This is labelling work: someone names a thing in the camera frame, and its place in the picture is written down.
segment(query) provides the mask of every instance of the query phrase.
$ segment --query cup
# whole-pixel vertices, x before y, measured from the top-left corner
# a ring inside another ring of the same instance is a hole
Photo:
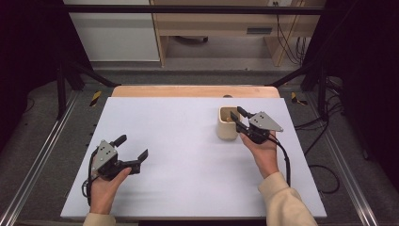
[[[217,113],[217,136],[224,140],[235,140],[238,137],[235,122],[231,119],[231,112],[239,117],[237,106],[221,106]]]

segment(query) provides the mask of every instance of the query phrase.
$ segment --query white cabinet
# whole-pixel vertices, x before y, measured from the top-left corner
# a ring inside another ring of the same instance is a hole
[[[149,5],[148,0],[64,0],[67,5]],[[150,13],[70,13],[90,61],[159,61]]]

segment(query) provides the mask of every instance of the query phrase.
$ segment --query hand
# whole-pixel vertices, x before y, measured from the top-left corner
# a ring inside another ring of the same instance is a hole
[[[270,131],[269,138],[275,139],[273,136],[276,135],[275,131]],[[259,168],[259,172],[265,179],[270,174],[278,172],[279,166],[277,164],[277,144],[267,140],[262,144],[256,144],[249,139],[249,137],[244,134],[240,134],[240,138],[243,143],[252,152],[255,158],[256,165]]]
[[[109,215],[120,184],[129,176],[132,169],[122,170],[112,181],[98,177],[91,185],[90,213]]]

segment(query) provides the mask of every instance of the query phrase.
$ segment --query beige sleeve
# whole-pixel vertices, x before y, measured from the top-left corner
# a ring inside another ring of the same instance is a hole
[[[90,214],[86,215],[83,226],[113,226],[116,225],[115,218],[112,215]]]
[[[268,176],[258,188],[266,204],[267,225],[317,225],[299,194],[287,185],[280,172]]]

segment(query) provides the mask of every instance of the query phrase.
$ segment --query white table surface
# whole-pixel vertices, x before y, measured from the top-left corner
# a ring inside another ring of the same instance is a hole
[[[277,137],[291,160],[291,182],[316,218],[326,217],[308,164],[282,98],[108,98],[88,151],[65,203],[63,218],[84,218],[88,202],[81,185],[88,161],[102,139],[121,135],[119,160],[136,160],[146,149],[141,173],[121,185],[112,213],[143,219],[264,218],[258,184],[262,181],[250,151],[240,138],[225,141],[216,135],[217,110],[240,105],[264,111],[284,131]],[[282,151],[279,169],[285,175]]]

